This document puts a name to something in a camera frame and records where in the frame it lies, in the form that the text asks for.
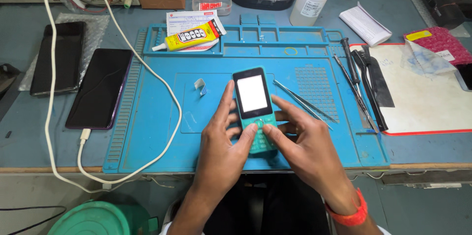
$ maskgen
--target white sleeve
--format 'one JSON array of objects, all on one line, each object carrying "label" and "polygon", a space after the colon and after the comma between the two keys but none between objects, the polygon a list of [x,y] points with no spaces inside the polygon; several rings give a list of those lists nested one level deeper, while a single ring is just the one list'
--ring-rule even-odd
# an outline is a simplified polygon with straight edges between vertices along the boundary
[{"label": "white sleeve", "polygon": [[159,235],[166,235],[167,234],[167,231],[169,230],[169,227],[170,227],[170,224],[172,222],[169,222],[167,224],[165,224],[164,226],[162,226],[162,231],[161,233],[159,233]]},{"label": "white sleeve", "polygon": [[377,227],[379,227],[379,230],[381,230],[381,232],[382,232],[384,235],[392,235],[392,234],[390,234],[388,231],[386,231],[383,227],[381,227],[381,226],[377,226]]},{"label": "white sleeve", "polygon": [[[165,225],[162,227],[162,231],[161,231],[161,233],[160,233],[159,235],[166,235],[171,223],[172,223],[172,222],[169,222],[169,223],[165,224]],[[379,230],[381,230],[381,232],[382,232],[384,235],[391,235],[388,231],[386,231],[385,229],[383,229],[381,226],[377,226],[377,227],[379,228]]]}]

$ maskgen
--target blue table surface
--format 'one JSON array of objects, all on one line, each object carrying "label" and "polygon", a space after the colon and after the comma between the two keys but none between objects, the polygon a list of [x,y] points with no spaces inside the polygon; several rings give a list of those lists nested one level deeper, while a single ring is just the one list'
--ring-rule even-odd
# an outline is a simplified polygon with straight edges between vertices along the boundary
[{"label": "blue table surface", "polygon": [[[326,29],[341,29],[349,37],[351,44],[363,43],[362,39],[338,17],[340,12],[356,6],[357,1],[360,1],[376,20],[392,31],[393,35],[386,41],[387,43],[403,42],[403,33],[426,27],[410,0],[328,0],[315,25]],[[51,9],[54,17],[60,12],[70,13],[62,4],[55,4]],[[186,10],[191,10],[191,0],[186,0]],[[283,11],[263,11],[233,4],[231,14],[220,19],[223,24],[237,25],[240,14],[263,13],[273,14],[280,26],[290,26],[288,17],[291,10],[292,8]],[[170,11],[172,10],[144,10],[140,7],[113,9],[131,44],[135,41],[138,28],[147,27],[151,23],[165,23],[166,13]],[[44,5],[0,5],[0,20],[2,20],[0,62],[10,63],[21,71],[26,71],[39,51],[44,27],[49,24]],[[469,33],[472,33],[470,24],[464,25]],[[472,48],[472,38],[460,38],[460,41],[468,50]],[[112,21],[105,31],[101,47],[127,48]],[[74,97],[74,94],[58,95],[54,99],[50,135],[57,166],[77,166],[81,131],[64,127]],[[47,107],[47,98],[31,97],[29,92],[19,94],[0,122],[0,167],[50,166],[44,136]],[[11,135],[7,139],[5,135],[9,131]],[[94,130],[91,133],[83,153],[84,166],[103,165],[110,135],[111,130]],[[472,162],[472,133],[398,137],[382,135],[382,140],[391,162],[396,164]]]}]

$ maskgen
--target green bin lid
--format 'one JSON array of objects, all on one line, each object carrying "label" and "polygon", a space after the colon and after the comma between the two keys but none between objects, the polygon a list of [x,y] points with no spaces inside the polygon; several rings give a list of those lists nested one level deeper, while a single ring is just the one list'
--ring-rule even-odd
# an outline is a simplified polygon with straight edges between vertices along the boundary
[{"label": "green bin lid", "polygon": [[67,212],[48,235],[129,235],[125,215],[108,202],[87,202]]}]

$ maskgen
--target yellow sticker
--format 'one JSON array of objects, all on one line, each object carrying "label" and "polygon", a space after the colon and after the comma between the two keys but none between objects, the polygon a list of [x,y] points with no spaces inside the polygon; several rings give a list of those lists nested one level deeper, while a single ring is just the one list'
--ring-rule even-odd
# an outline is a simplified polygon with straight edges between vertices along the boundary
[{"label": "yellow sticker", "polygon": [[406,39],[408,39],[409,41],[413,41],[413,40],[417,40],[419,38],[424,38],[427,36],[432,36],[432,34],[428,30],[424,30],[424,31],[406,35]]}]

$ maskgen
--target teal feature phone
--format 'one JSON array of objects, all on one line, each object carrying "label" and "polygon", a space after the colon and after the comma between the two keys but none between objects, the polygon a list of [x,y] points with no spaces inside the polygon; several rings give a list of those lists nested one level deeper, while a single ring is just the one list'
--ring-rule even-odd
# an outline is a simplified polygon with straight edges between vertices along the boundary
[{"label": "teal feature phone", "polygon": [[276,149],[262,130],[264,124],[277,126],[264,67],[260,66],[236,71],[233,73],[233,80],[235,82],[236,102],[243,129],[251,123],[257,124],[258,127],[249,153],[255,154]]}]

